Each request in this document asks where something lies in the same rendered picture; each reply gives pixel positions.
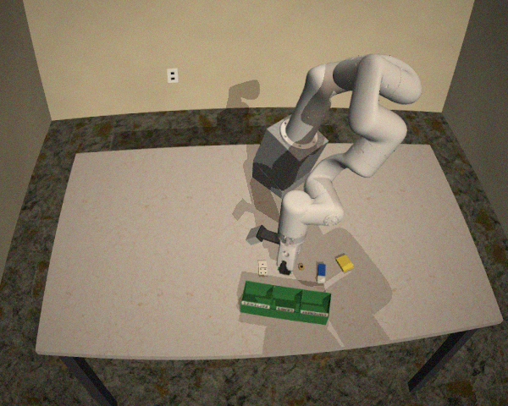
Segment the white domino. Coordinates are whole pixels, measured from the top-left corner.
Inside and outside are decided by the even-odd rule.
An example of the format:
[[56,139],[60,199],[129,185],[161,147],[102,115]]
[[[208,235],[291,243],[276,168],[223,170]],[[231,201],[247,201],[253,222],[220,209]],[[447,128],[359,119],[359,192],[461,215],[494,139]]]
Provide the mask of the white domino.
[[267,276],[267,261],[259,261],[258,262],[259,276]]

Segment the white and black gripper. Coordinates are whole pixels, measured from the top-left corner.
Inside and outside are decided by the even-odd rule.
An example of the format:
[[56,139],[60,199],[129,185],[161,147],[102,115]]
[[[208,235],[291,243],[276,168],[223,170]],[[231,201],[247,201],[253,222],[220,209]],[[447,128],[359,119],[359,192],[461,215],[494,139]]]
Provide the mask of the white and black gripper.
[[[278,236],[279,238],[279,236]],[[279,266],[279,273],[284,275],[290,275],[290,271],[294,270],[295,264],[301,252],[302,243],[305,239],[299,244],[293,244],[289,247],[286,247],[283,241],[279,238],[279,251],[277,256],[276,265]],[[286,263],[287,262],[287,263]],[[287,268],[286,268],[287,267]],[[288,269],[288,270],[287,270]]]

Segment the green divided tray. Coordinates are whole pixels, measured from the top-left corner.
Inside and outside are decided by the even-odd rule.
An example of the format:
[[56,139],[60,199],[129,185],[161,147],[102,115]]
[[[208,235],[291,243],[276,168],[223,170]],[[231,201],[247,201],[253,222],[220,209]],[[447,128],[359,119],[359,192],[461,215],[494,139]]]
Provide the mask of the green divided tray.
[[331,293],[246,281],[240,312],[326,325],[330,301]]

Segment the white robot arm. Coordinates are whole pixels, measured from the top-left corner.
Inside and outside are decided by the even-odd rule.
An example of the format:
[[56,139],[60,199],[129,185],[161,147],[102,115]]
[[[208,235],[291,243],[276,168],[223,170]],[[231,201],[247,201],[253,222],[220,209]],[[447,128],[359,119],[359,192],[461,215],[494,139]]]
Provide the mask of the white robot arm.
[[372,53],[320,64],[308,71],[291,117],[281,124],[284,142],[297,150],[313,148],[331,107],[330,98],[347,91],[352,91],[348,123],[360,136],[347,152],[323,159],[311,171],[305,192],[287,192],[281,202],[278,232],[263,225],[251,228],[246,237],[250,245],[264,239],[279,244],[279,238],[285,246],[299,244],[306,238],[307,224],[341,222],[345,211],[332,184],[335,177],[346,168],[361,177],[372,177],[406,137],[404,120],[378,104],[378,96],[412,104],[420,98],[422,85],[411,66],[388,55]]

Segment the yellow block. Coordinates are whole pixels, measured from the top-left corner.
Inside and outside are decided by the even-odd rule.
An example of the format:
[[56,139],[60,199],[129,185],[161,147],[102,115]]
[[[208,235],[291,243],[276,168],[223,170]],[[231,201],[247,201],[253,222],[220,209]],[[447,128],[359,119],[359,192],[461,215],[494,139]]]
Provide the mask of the yellow block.
[[340,266],[342,272],[349,271],[350,269],[352,269],[354,267],[352,265],[351,261],[349,260],[349,258],[347,257],[347,255],[343,255],[339,258],[336,258],[336,262]]

